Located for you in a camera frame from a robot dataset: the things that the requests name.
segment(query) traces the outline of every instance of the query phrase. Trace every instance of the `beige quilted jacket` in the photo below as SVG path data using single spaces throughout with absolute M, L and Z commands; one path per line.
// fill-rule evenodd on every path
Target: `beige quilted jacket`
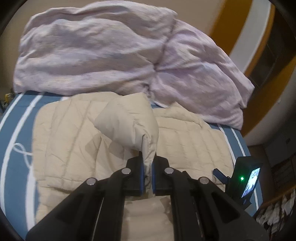
M 122 240 L 173 240 L 170 198 L 149 189 L 155 153 L 193 178 L 215 181 L 212 170 L 231 176 L 233 164 L 223 133 L 177 103 L 152 109 L 143 93 L 79 94 L 42 107 L 33 130 L 38 182 L 36 221 L 89 177 L 103 179 L 143 152 L 147 194 L 126 200 Z

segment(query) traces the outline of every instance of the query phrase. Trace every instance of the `bed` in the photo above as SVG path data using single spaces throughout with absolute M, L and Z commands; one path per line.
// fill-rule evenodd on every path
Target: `bed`
M 51 102 L 68 97 L 52 93 L 27 91 L 16 95 L 0 122 L 0 204 L 16 232 L 25 238 L 35 225 L 38 191 L 31 168 L 32 129 L 38 110 Z M 224 133 L 232 158 L 249 156 L 240 132 L 228 126 L 210 124 Z M 253 216 L 262 203 L 258 182 L 246 211 Z

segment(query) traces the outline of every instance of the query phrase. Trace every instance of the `metal screw head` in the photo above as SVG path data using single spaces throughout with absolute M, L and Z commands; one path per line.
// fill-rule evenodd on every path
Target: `metal screw head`
M 127 174 L 130 174 L 131 173 L 131 169 L 129 169 L 129 168 L 123 168 L 122 170 L 121 170 L 121 172 L 123 173 L 123 174 L 125 174 L 125 175 L 127 175 Z
M 167 167 L 167 168 L 165 169 L 165 173 L 166 173 L 166 174 L 172 174 L 173 172 L 174 172 L 174 169 L 171 168 L 171 167 Z
M 208 184 L 209 183 L 209 179 L 207 177 L 201 177 L 200 178 L 200 183 L 201 184 Z
M 93 178 L 93 177 L 91 177 L 91 178 L 89 178 L 89 179 L 86 180 L 86 183 L 87 183 L 88 185 L 93 185 L 93 184 L 96 183 L 96 179 Z

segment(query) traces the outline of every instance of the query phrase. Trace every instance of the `beige wall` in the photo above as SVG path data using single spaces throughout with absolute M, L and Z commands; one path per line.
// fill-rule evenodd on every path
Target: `beige wall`
M 82 7 L 93 0 L 28 0 L 14 15 L 0 37 L 0 96 L 12 86 L 18 57 L 18 44 L 29 18 L 51 7 Z M 136 2 L 167 7 L 178 18 L 209 34 L 224 0 L 139 0 Z

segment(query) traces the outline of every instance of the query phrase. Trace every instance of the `crumpled white cloth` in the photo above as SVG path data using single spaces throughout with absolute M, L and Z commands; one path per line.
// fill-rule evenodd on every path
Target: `crumpled white cloth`
M 163 107 L 178 102 L 240 129 L 254 86 L 210 37 L 176 17 L 129 1 L 36 14 L 20 41 L 14 90 L 145 92 Z

